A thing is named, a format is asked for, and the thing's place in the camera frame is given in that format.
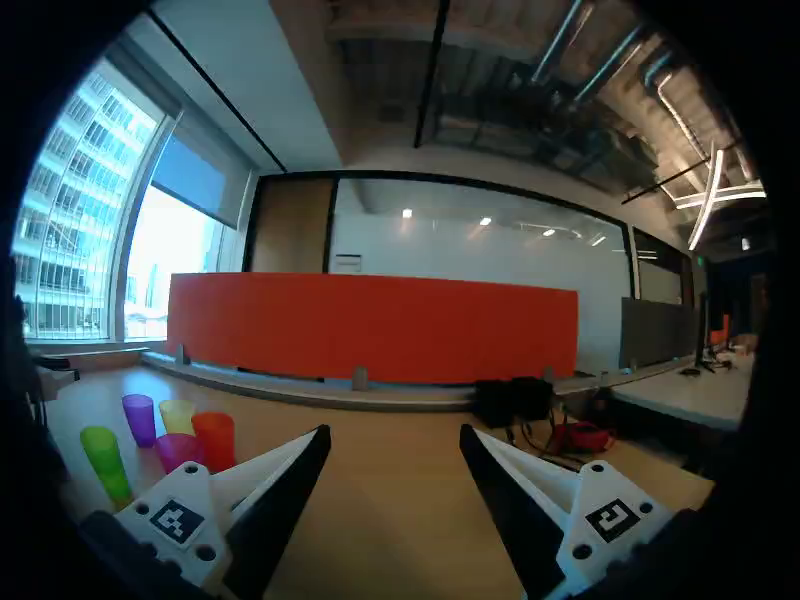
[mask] yellow cup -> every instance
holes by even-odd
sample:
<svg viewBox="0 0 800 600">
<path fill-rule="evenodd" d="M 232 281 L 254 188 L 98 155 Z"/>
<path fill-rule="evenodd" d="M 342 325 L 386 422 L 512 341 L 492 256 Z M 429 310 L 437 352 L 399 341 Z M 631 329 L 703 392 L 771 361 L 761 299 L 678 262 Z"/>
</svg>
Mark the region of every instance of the yellow cup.
<svg viewBox="0 0 800 600">
<path fill-rule="evenodd" d="M 194 435 L 192 427 L 194 404 L 186 400 L 165 400 L 158 405 L 158 410 L 161 411 L 167 433 Z"/>
</svg>

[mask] red cup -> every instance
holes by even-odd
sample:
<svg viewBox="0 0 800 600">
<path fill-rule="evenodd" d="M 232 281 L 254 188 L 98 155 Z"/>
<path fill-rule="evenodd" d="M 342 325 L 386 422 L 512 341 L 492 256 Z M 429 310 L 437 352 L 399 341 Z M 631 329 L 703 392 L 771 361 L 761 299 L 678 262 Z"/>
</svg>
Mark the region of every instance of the red cup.
<svg viewBox="0 0 800 600">
<path fill-rule="evenodd" d="M 156 440 L 156 452 L 164 467 L 164 472 L 169 475 L 186 461 L 205 464 L 203 462 L 203 448 L 193 435 L 186 433 L 168 433 Z"/>
<path fill-rule="evenodd" d="M 236 465 L 233 443 L 233 419 L 225 413 L 203 412 L 192 416 L 195 435 L 203 446 L 205 465 L 219 473 Z"/>
</svg>

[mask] glass wall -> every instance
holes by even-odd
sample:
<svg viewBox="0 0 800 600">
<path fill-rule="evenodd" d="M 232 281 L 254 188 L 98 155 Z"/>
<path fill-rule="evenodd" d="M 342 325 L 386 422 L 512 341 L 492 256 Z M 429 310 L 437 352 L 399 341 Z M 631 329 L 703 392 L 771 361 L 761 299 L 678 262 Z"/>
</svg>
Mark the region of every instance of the glass wall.
<svg viewBox="0 0 800 600">
<path fill-rule="evenodd" d="M 572 208 L 445 183 L 339 183 L 330 273 L 577 290 L 582 372 L 617 368 L 629 265 L 623 228 Z"/>
</svg>

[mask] roller shade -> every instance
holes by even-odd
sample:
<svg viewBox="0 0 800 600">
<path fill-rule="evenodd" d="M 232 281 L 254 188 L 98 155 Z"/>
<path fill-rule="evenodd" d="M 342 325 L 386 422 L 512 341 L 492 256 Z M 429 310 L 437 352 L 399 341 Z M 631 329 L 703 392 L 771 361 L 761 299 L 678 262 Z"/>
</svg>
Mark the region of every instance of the roller shade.
<svg viewBox="0 0 800 600">
<path fill-rule="evenodd" d="M 161 153 L 152 185 L 237 226 L 251 165 L 210 122 L 183 113 Z"/>
</svg>

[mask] white desk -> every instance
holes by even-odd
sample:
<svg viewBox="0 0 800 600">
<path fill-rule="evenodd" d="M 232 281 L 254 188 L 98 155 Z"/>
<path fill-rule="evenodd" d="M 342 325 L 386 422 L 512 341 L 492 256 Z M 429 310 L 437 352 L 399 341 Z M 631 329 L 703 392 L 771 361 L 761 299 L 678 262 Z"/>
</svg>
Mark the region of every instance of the white desk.
<svg viewBox="0 0 800 600">
<path fill-rule="evenodd" d="M 736 431 L 747 403 L 754 356 L 726 355 L 734 368 L 700 369 L 698 377 L 680 375 L 676 368 L 613 388 L 618 400 L 684 421 L 723 431 Z"/>
</svg>

